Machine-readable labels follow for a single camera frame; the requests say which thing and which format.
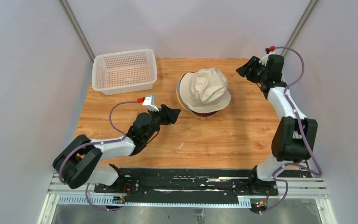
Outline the dark red hat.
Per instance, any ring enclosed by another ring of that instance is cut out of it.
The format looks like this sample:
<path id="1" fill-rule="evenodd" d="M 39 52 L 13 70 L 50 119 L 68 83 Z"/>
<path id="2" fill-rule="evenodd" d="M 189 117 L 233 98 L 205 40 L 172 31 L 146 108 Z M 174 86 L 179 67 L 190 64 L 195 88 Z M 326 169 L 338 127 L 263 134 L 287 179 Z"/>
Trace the dark red hat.
<path id="1" fill-rule="evenodd" d="M 212 117 L 215 114 L 217 114 L 219 111 L 214 111 L 214 112 L 207 112 L 207 113 L 199 113 L 199 112 L 195 112 L 195 111 L 191 111 L 195 116 L 198 117 L 203 117 L 203 118 L 208 118 L 208 117 Z"/>

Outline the cream hat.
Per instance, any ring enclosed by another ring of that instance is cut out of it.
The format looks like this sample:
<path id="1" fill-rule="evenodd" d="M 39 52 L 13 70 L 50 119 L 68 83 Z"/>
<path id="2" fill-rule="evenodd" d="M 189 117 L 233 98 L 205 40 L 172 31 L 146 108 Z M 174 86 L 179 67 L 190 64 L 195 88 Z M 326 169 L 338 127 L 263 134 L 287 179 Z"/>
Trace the cream hat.
<path id="1" fill-rule="evenodd" d="M 219 69 L 201 69 L 186 73 L 180 84 L 180 96 L 192 111 L 220 111 L 231 101 L 227 88 L 228 80 Z"/>

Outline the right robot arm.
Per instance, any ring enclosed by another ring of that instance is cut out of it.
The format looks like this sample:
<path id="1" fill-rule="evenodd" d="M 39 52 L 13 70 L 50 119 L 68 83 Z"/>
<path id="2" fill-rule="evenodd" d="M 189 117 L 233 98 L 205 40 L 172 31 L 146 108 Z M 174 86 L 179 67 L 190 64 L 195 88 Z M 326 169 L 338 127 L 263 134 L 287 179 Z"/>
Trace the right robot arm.
<path id="1" fill-rule="evenodd" d="M 271 143 L 271 155 L 252 169 L 247 187 L 258 195 L 274 185 L 276 177 L 287 166 L 294 166 L 311 158 L 318 124 L 304 115 L 290 95 L 288 85 L 282 81 L 284 57 L 268 54 L 253 56 L 237 73 L 259 86 L 271 103 L 280 123 Z"/>

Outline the grey hat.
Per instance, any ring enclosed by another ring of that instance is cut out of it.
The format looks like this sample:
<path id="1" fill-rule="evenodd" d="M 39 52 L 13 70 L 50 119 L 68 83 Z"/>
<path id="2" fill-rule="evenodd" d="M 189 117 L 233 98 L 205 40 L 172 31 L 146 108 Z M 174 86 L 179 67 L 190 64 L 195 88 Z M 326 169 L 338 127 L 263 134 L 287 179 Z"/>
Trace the grey hat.
<path id="1" fill-rule="evenodd" d="M 193 115 L 195 118 L 200 119 L 200 120 L 206 120 L 206 119 L 210 119 L 213 116 L 215 116 L 216 114 L 218 114 L 219 111 L 214 111 L 214 112 L 209 112 L 209 113 L 198 113 L 195 111 L 192 111 L 182 100 L 181 96 L 180 96 L 180 84 L 181 81 L 183 79 L 183 77 L 186 75 L 186 73 L 180 78 L 180 80 L 177 83 L 176 86 L 176 97 L 177 97 L 177 101 L 180 104 L 180 106 L 187 112 L 189 112 L 191 115 Z"/>

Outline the yellow hat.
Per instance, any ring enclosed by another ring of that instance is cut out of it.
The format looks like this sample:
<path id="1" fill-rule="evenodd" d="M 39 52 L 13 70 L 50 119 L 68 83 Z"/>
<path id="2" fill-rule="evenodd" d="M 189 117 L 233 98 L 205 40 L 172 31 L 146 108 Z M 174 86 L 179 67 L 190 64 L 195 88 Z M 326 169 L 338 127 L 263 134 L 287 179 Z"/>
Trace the yellow hat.
<path id="1" fill-rule="evenodd" d="M 181 107 L 183 109 L 185 109 L 187 112 L 190 112 L 189 108 L 184 104 L 184 102 L 180 96 L 180 81 L 178 81 L 177 86 L 176 86 L 176 96 L 177 96 L 178 102 L 181 105 Z"/>

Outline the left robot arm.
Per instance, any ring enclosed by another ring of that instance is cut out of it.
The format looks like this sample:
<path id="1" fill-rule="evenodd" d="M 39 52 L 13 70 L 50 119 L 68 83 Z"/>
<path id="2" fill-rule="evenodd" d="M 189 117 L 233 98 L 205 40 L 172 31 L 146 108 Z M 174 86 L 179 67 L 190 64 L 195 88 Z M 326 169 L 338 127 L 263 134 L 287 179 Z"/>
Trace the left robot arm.
<path id="1" fill-rule="evenodd" d="M 104 184 L 111 192 L 118 193 L 124 188 L 118 169 L 99 162 L 137 155 L 157 136 L 161 126 L 175 124 L 180 112 L 162 104 L 157 111 L 140 113 L 128 132 L 119 138 L 96 140 L 78 135 L 53 160 L 52 167 L 58 172 L 60 182 L 71 189 L 85 184 Z"/>

